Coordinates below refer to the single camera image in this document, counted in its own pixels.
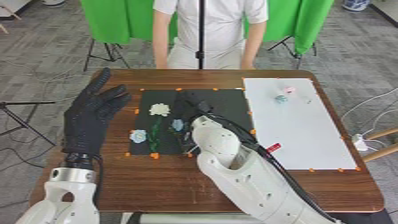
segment orange object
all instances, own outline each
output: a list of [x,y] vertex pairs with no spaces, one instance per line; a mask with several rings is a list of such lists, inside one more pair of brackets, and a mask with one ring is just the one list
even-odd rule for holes
[[153,152],[149,156],[153,157],[153,159],[160,158],[160,154],[156,152]]

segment white robotic arm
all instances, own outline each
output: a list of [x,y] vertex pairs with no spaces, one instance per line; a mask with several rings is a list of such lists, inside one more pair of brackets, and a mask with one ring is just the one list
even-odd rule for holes
[[[99,224],[92,204],[96,172],[87,169],[57,168],[44,184],[46,198],[28,209],[16,224]],[[73,202],[62,197],[71,193]]]
[[234,133],[201,116],[193,123],[201,148],[197,165],[241,211],[266,224],[332,224],[302,198],[257,152],[245,148]]

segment white flower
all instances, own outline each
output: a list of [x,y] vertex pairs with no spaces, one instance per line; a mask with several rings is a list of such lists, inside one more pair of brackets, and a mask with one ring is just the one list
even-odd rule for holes
[[153,104],[149,112],[151,112],[151,116],[160,115],[167,117],[170,113],[169,105],[165,105],[163,103]]

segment white board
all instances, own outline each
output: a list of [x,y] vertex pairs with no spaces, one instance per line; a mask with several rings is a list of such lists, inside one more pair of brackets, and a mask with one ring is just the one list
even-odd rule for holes
[[[275,97],[286,95],[288,102]],[[245,97],[259,144],[280,149],[272,153],[289,170],[355,169],[327,108],[309,79],[245,79]]]

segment chair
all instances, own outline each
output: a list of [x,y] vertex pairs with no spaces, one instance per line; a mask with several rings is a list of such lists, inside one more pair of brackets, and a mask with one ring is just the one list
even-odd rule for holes
[[[398,133],[398,128],[389,129],[389,130],[375,133],[373,135],[369,135],[369,137],[366,138],[366,140],[375,140],[376,138],[380,138],[385,135],[391,135],[394,133]],[[398,152],[398,143],[394,143],[391,146],[387,146],[384,149],[380,149],[375,153],[371,153],[369,155],[366,155],[362,157],[364,162],[369,162],[373,159],[387,156],[394,152]]]

